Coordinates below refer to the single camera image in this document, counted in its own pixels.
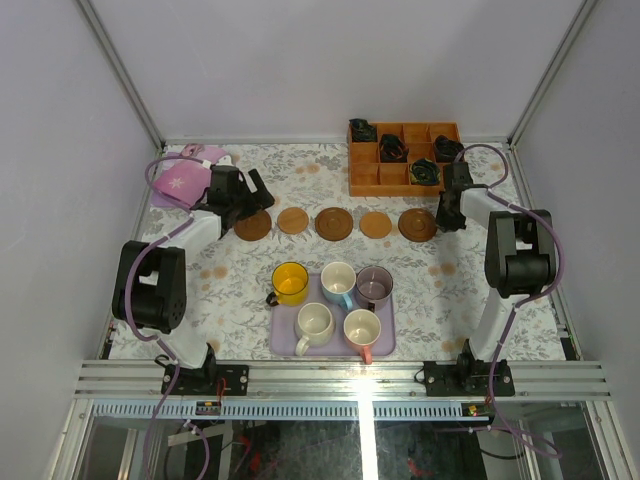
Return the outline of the dark brown coaster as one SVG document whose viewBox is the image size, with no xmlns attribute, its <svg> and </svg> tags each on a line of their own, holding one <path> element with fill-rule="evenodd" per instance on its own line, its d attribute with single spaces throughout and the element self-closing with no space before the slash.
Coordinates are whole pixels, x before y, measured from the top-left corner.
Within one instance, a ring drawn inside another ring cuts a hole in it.
<svg viewBox="0 0 640 480">
<path fill-rule="evenodd" d="M 436 235 L 436 219 L 426 209 L 412 208 L 401 214 L 398 229 L 406 239 L 412 242 L 427 242 Z"/>
<path fill-rule="evenodd" d="M 353 230 L 353 217 L 343 208 L 329 207 L 323 209 L 315 218 L 316 233 L 328 241 L 346 239 Z"/>
<path fill-rule="evenodd" d="M 262 210 L 249 218 L 238 221 L 234 225 L 234 232 L 240 239 L 253 242 L 266 237 L 271 228 L 271 216 L 267 211 Z"/>
</svg>

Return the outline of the light wooden coaster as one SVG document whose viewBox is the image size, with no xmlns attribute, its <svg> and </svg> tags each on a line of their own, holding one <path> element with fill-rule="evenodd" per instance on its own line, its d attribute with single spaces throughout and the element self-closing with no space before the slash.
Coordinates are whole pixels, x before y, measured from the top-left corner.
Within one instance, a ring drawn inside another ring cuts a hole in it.
<svg viewBox="0 0 640 480">
<path fill-rule="evenodd" d="M 284 209 L 277 217 L 278 228 L 286 234 L 296 235 L 303 232 L 309 223 L 308 214 L 299 207 Z"/>
<path fill-rule="evenodd" d="M 392 222 L 387 214 L 372 211 L 364 214 L 359 222 L 361 232 L 368 238 L 381 239 L 392 230 Z"/>
</svg>

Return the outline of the purple mug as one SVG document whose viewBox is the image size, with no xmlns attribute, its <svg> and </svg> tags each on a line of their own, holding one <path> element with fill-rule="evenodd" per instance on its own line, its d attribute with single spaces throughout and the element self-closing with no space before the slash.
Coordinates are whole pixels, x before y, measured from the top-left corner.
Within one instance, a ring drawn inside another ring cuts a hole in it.
<svg viewBox="0 0 640 480">
<path fill-rule="evenodd" d="M 371 312 L 381 310 L 389 301 L 394 287 L 391 273 L 381 266 L 367 266 L 356 276 L 355 299 Z"/>
</svg>

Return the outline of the pink mug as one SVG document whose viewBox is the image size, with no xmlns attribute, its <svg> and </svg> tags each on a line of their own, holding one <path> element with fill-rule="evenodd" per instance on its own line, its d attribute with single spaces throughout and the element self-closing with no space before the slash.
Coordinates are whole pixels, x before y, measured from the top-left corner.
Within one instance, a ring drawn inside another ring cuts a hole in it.
<svg viewBox="0 0 640 480">
<path fill-rule="evenodd" d="M 363 360 L 365 365 L 373 363 L 373 346 L 381 335 L 381 321 L 366 309 L 351 311 L 344 319 L 343 333 L 347 344 Z"/>
</svg>

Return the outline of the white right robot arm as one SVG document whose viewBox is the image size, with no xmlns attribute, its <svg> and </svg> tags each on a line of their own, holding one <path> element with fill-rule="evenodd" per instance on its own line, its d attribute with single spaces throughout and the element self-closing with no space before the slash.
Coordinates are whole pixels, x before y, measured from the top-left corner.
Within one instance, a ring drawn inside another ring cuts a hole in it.
<svg viewBox="0 0 640 480">
<path fill-rule="evenodd" d="M 473 360 L 455 372 L 458 387 L 474 395 L 490 385 L 492 373 L 484 362 L 501 359 L 517 310 L 556 281 L 557 236 L 549 211 L 527 210 L 498 198 L 487 186 L 473 182 L 467 163 L 446 165 L 443 179 L 438 228 L 455 232 L 472 220 L 486 230 L 484 274 L 489 296 L 463 349 L 463 355 Z"/>
</svg>

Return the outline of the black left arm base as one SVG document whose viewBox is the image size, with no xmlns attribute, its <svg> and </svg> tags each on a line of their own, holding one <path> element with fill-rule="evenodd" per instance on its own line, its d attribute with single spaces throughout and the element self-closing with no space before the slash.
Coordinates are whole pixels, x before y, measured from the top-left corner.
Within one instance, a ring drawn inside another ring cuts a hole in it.
<svg viewBox="0 0 640 480">
<path fill-rule="evenodd" d="M 175 366 L 169 363 L 166 354 L 158 355 L 154 363 L 164 369 L 161 392 L 181 396 L 244 397 L 249 384 L 249 366 L 243 364 L 220 364 L 215 351 L 208 348 L 204 364 L 199 368 L 181 368 L 175 385 L 169 385 Z"/>
</svg>

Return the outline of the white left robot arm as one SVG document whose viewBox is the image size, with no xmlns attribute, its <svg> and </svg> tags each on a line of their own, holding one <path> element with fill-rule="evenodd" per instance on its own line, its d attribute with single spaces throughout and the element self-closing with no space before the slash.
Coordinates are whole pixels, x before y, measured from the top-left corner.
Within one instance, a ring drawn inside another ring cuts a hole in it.
<svg viewBox="0 0 640 480">
<path fill-rule="evenodd" d="M 205 361 L 209 346 L 188 325 L 187 265 L 238 222 L 274 205 L 257 170 L 198 163 L 209 181 L 196 194 L 180 193 L 180 174 L 155 193 L 187 213 L 186 221 L 148 243 L 122 247 L 112 298 L 112 314 L 143 342 L 155 341 L 170 361 L 186 368 L 184 382 L 197 394 L 212 392 L 218 369 Z"/>
</svg>

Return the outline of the dark green rolled sock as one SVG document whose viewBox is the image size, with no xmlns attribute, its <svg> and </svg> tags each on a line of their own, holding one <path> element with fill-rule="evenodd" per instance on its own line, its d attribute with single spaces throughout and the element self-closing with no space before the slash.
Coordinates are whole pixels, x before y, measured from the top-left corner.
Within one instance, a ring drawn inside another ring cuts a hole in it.
<svg viewBox="0 0 640 480">
<path fill-rule="evenodd" d="M 441 180 L 440 169 L 435 162 L 420 158 L 409 165 L 409 179 L 412 185 L 435 186 Z"/>
</svg>

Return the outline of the pink folded cloth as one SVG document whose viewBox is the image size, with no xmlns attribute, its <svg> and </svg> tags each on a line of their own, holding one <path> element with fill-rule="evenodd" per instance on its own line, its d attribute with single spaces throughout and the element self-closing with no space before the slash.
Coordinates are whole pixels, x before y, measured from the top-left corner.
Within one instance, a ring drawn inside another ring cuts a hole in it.
<svg viewBox="0 0 640 480">
<path fill-rule="evenodd" d="M 215 146 L 187 144 L 180 156 L 202 160 L 203 164 L 181 159 L 168 161 L 169 167 L 164 168 L 154 187 L 189 207 L 196 204 L 210 186 L 212 166 L 233 165 L 231 154 Z"/>
</svg>

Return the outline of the orange wooden compartment box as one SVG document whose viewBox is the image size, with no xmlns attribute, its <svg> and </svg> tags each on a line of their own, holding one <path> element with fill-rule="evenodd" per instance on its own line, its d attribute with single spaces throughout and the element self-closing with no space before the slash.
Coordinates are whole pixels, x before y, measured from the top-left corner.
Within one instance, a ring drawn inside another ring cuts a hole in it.
<svg viewBox="0 0 640 480">
<path fill-rule="evenodd" d="M 357 197 L 438 197 L 444 190 L 445 162 L 437 160 L 435 141 L 439 136 L 461 142 L 455 122 L 372 123 L 376 139 L 355 140 L 353 127 L 348 127 L 349 192 Z M 381 160 L 380 141 L 383 135 L 397 137 L 407 154 L 399 162 Z M 413 183 L 411 167 L 425 159 L 437 169 L 438 182 L 433 185 Z"/>
</svg>

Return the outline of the yellow mug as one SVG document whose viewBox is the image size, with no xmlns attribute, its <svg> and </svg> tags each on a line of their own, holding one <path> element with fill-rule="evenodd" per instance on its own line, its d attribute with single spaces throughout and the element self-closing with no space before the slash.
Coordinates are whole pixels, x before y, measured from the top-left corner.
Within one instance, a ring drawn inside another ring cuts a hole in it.
<svg viewBox="0 0 640 480">
<path fill-rule="evenodd" d="M 307 298 L 309 282 L 310 276 L 304 266 L 297 262 L 282 263 L 272 273 L 272 291 L 265 301 L 270 307 L 301 305 Z"/>
</svg>

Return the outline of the light blue mug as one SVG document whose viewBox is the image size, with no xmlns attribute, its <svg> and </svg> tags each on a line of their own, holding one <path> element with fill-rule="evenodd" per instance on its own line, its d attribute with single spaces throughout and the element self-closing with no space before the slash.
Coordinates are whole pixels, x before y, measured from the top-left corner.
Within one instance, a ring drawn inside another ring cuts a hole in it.
<svg viewBox="0 0 640 480">
<path fill-rule="evenodd" d="M 331 262 L 320 275 L 322 292 L 331 304 L 340 306 L 346 312 L 354 308 L 351 292 L 356 284 L 354 269 L 344 262 Z"/>
</svg>

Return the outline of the lavender tray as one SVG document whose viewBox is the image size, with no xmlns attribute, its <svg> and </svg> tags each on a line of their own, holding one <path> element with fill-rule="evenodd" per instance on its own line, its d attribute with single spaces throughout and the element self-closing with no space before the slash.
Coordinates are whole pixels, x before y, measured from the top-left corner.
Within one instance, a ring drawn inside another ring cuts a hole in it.
<svg viewBox="0 0 640 480">
<path fill-rule="evenodd" d="M 309 292 L 306 302 L 297 306 L 278 305 L 271 309 L 271 324 L 269 345 L 273 354 L 282 357 L 295 357 L 298 336 L 295 324 L 299 310 L 310 302 L 322 303 L 329 308 L 336 321 L 336 329 L 331 340 L 324 346 L 310 347 L 306 357 L 353 357 L 356 352 L 348 345 L 343 332 L 343 323 L 347 312 L 339 305 L 332 304 L 323 295 L 320 274 L 310 276 Z M 376 315 L 381 321 L 381 334 L 373 346 L 375 357 L 388 357 L 396 348 L 394 298 L 390 297 L 387 304 Z"/>
</svg>

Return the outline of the cream white mug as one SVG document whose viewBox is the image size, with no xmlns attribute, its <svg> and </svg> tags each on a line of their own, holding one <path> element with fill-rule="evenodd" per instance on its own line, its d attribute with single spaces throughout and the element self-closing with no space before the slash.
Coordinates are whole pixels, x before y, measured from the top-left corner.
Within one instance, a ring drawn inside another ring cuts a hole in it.
<svg viewBox="0 0 640 480">
<path fill-rule="evenodd" d="M 330 342 L 336 322 L 327 306 L 312 302 L 300 309 L 294 328 L 298 337 L 295 355 L 304 356 L 311 347 L 323 347 Z"/>
</svg>

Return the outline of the aluminium front rail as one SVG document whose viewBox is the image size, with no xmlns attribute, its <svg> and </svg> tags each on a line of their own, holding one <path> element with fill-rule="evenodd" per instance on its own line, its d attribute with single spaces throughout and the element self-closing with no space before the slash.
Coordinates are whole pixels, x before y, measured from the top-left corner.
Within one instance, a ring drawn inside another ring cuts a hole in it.
<svg viewBox="0 0 640 480">
<path fill-rule="evenodd" d="M 251 361 L 237 381 L 241 395 L 161 393 L 169 377 L 152 361 L 89 360 L 74 397 L 97 415 L 161 419 L 355 420 L 371 412 L 379 420 L 484 421 L 484 394 L 432 393 L 433 377 L 412 362 Z"/>
</svg>

